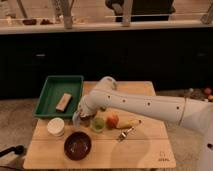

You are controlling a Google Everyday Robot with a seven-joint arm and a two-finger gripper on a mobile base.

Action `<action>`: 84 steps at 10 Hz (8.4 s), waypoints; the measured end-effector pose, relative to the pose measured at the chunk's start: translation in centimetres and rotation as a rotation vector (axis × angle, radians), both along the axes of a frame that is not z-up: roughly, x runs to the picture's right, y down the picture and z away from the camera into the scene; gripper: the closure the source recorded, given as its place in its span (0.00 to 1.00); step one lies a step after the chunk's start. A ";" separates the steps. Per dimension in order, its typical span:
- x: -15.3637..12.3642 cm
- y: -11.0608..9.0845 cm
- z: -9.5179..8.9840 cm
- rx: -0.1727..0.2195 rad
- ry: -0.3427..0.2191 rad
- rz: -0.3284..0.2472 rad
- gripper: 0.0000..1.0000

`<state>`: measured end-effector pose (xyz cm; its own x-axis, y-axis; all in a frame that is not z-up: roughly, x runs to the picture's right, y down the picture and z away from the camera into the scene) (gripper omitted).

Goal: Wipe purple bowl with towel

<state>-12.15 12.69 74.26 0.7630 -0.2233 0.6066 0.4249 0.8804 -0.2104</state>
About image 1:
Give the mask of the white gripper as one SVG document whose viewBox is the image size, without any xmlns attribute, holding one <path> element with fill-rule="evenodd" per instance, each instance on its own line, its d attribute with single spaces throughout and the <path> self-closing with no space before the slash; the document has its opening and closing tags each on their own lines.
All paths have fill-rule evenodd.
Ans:
<svg viewBox="0 0 213 171">
<path fill-rule="evenodd" d="M 81 98 L 77 111 L 81 119 L 91 117 L 97 113 L 97 105 L 91 100 L 89 95 Z"/>
</svg>

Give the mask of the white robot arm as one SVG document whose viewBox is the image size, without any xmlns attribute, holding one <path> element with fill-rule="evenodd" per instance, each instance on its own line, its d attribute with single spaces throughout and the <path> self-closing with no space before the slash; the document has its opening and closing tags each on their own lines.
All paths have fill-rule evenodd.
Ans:
<svg viewBox="0 0 213 171">
<path fill-rule="evenodd" d="M 115 108 L 153 119 L 175 122 L 204 135 L 196 171 L 213 171 L 213 103 L 184 97 L 148 96 L 117 91 L 113 77 L 103 77 L 79 101 L 73 122 L 97 113 L 100 108 Z"/>
</svg>

